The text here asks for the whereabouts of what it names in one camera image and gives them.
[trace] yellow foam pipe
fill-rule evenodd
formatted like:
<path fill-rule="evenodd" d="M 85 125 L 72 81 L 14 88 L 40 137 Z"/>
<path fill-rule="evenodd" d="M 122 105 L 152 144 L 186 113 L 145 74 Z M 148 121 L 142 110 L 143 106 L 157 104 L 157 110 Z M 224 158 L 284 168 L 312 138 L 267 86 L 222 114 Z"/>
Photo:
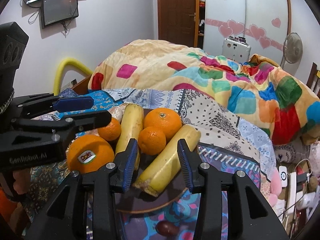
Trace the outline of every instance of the yellow foam pipe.
<path fill-rule="evenodd" d="M 60 93 L 61 76 L 62 76 L 63 69 L 65 68 L 66 65 L 73 65 L 74 67 L 78 68 L 88 76 L 93 74 L 93 71 L 91 69 L 83 65 L 80 61 L 76 60 L 75 58 L 71 58 L 71 57 L 65 58 L 60 62 L 56 72 L 56 76 L 54 78 L 53 93 L 55 96 Z"/>

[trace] round tray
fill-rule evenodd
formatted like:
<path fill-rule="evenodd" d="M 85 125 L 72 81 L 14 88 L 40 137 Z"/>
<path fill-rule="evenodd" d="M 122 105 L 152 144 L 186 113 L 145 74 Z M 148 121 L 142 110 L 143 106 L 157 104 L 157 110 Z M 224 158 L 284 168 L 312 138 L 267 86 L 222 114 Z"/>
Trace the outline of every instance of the round tray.
<path fill-rule="evenodd" d="M 137 176 L 139 176 L 155 158 L 156 156 L 141 154 L 139 170 L 132 178 L 132 182 L 135 181 Z M 119 212 L 130 214 L 153 212 L 178 200 L 186 190 L 182 173 L 179 171 L 165 188 L 164 192 L 158 197 L 153 197 L 135 187 L 131 187 L 124 194 L 116 193 L 116 209 Z"/>

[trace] patterned tablecloth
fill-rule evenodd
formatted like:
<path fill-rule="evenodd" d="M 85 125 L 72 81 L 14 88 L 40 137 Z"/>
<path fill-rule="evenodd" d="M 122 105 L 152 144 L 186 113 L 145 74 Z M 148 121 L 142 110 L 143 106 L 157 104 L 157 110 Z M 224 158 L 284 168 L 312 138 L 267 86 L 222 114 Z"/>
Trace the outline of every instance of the patterned tablecloth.
<path fill-rule="evenodd" d="M 237 170 L 245 171 L 255 185 L 260 188 L 263 195 L 268 197 L 270 175 L 275 167 L 275 156 L 268 135 L 256 126 L 229 112 L 213 99 L 194 90 L 157 91 L 128 88 L 97 91 L 90 95 L 94 98 L 95 105 L 92 109 L 86 111 L 110 109 L 123 103 L 136 103 L 149 109 L 167 107 L 177 111 L 184 123 L 201 131 L 198 152 L 203 161 L 229 173 L 234 173 Z M 55 112 L 44 115 L 40 119 L 58 120 L 65 114 L 70 113 Z M 229 151 L 220 153 L 215 150 L 216 147 Z M 31 220 L 34 219 L 68 173 L 65 162 L 32 169 L 31 191 L 24 202 Z M 120 214 L 125 231 L 124 239 L 192 239 L 199 201 L 200 194 L 192 195 L 189 191 L 186 191 L 178 201 L 155 212 L 140 215 Z M 222 192 L 222 201 L 223 227 L 221 239 L 227 239 L 228 206 L 226 192 Z M 92 239 L 91 206 L 92 198 L 89 198 L 87 239 Z M 159 235 L 155 226 L 161 220 L 168 220 L 177 225 L 180 228 L 178 235 L 172 238 Z"/>

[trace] orange object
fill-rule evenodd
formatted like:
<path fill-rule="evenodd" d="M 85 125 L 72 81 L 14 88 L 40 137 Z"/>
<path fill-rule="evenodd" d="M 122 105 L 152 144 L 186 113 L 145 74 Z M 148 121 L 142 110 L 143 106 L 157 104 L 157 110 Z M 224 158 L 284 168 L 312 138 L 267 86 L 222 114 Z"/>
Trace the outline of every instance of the orange object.
<path fill-rule="evenodd" d="M 0 189 L 0 214 L 4 220 L 9 223 L 11 214 L 17 208 L 17 203 L 11 202 Z"/>
<path fill-rule="evenodd" d="M 144 118 L 143 128 L 149 126 L 159 127 L 169 142 L 182 127 L 182 122 L 175 111 L 168 108 L 157 108 L 150 111 Z"/>
<path fill-rule="evenodd" d="M 70 145 L 67 164 L 70 171 L 88 173 L 97 171 L 114 158 L 113 149 L 106 140 L 96 135 L 85 134 Z"/>
<path fill-rule="evenodd" d="M 166 145 L 165 134 L 160 128 L 149 126 L 139 134 L 138 145 L 145 154 L 159 154 Z"/>
<path fill-rule="evenodd" d="M 111 122 L 105 126 L 98 128 L 99 135 L 108 142 L 114 141 L 121 134 L 121 125 L 116 118 L 111 118 Z"/>

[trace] dark red oval fruit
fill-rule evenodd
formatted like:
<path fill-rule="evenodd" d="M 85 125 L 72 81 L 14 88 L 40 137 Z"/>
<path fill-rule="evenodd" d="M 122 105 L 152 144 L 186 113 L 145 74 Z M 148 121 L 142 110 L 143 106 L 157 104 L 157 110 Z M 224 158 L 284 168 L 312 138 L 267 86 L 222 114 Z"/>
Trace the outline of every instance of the dark red oval fruit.
<path fill-rule="evenodd" d="M 179 228 L 166 220 L 160 221 L 156 225 L 156 230 L 161 236 L 175 236 L 179 233 Z"/>

